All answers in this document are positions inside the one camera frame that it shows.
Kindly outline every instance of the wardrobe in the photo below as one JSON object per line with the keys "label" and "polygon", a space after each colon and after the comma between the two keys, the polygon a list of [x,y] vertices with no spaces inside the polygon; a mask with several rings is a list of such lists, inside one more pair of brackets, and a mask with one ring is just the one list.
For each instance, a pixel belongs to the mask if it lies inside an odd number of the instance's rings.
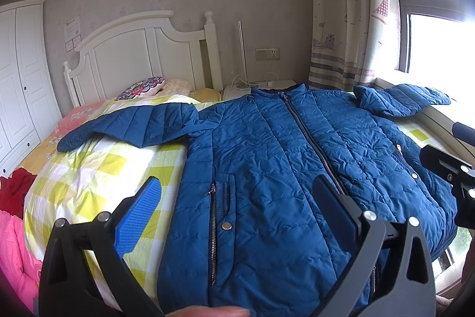
{"label": "wardrobe", "polygon": [[10,176],[61,120],[46,62],[44,1],[0,7],[0,176]]}

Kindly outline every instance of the wardrobe drawer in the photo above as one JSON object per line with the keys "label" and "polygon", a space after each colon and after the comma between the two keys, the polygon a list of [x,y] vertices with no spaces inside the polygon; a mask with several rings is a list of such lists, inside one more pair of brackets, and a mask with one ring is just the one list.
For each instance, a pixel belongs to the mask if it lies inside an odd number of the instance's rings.
{"label": "wardrobe drawer", "polygon": [[41,141],[36,131],[30,132],[27,137],[20,141],[17,146],[0,161],[0,176],[9,177],[23,159],[40,143]]}

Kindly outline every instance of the electrical outlet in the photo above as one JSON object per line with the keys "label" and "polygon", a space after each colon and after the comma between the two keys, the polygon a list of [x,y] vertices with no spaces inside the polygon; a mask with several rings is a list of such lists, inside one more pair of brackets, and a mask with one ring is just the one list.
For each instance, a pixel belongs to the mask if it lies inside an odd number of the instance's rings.
{"label": "electrical outlet", "polygon": [[278,59],[280,59],[280,50],[279,49],[268,49],[267,50],[267,59],[268,60],[278,60]]}
{"label": "electrical outlet", "polygon": [[280,60],[279,49],[256,49],[256,61]]}

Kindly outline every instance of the headboard panel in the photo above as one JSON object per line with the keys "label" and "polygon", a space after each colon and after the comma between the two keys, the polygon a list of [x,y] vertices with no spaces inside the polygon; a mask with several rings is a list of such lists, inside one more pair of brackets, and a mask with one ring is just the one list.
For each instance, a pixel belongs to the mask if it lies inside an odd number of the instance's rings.
{"label": "headboard panel", "polygon": [[195,89],[205,87],[199,41],[206,40],[213,88],[223,89],[213,13],[204,30],[182,33],[170,22],[172,11],[139,12],[112,21],[78,45],[79,65],[64,63],[74,106],[113,99],[148,77],[181,78]]}

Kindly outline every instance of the human hand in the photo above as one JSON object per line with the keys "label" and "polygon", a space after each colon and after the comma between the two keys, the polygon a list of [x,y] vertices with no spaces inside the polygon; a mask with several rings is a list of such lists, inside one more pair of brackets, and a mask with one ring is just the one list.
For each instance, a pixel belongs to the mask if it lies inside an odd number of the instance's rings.
{"label": "human hand", "polygon": [[247,309],[235,306],[189,306],[167,314],[167,317],[249,317],[250,315],[251,312]]}

